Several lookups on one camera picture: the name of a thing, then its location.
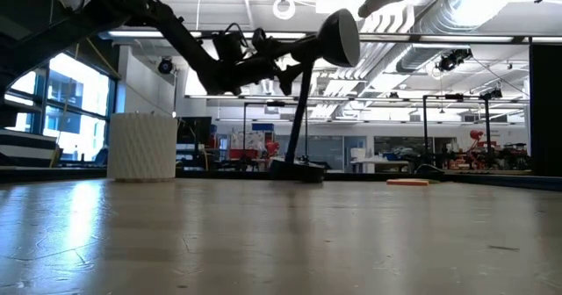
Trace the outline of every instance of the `orange board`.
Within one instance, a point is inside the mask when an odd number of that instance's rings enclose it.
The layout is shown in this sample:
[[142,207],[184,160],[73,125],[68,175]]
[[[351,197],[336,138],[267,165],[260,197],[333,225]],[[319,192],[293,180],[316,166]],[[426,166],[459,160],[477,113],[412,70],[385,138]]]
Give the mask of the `orange board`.
[[391,179],[387,180],[386,184],[389,185],[413,185],[413,186],[428,186],[429,180],[421,179]]

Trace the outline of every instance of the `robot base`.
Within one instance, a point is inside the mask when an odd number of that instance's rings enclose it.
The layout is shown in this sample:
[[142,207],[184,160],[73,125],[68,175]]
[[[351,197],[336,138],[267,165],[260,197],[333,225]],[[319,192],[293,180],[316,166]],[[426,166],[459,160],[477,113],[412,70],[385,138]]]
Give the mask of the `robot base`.
[[273,159],[270,173],[273,180],[295,180],[304,183],[322,183],[324,181],[324,167],[313,163],[289,163],[285,160]]

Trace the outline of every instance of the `wooden floor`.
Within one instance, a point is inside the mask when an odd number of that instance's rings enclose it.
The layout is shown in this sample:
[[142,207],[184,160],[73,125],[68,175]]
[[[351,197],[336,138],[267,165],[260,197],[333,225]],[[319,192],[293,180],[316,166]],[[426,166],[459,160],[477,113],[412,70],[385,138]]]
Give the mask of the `wooden floor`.
[[560,294],[562,193],[0,185],[1,294]]

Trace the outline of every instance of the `workshop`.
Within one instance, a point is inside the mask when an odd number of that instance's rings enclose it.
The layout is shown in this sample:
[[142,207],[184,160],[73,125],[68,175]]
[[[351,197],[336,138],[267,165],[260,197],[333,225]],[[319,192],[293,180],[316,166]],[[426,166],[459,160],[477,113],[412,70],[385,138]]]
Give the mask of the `workshop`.
[[0,0],[0,294],[560,294],[562,0]]

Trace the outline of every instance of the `white textured container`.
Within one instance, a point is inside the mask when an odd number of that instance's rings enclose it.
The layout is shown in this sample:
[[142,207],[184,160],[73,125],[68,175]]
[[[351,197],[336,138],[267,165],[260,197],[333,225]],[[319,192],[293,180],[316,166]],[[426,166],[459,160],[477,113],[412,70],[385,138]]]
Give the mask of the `white textured container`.
[[159,182],[176,176],[177,120],[146,113],[113,114],[107,177]]

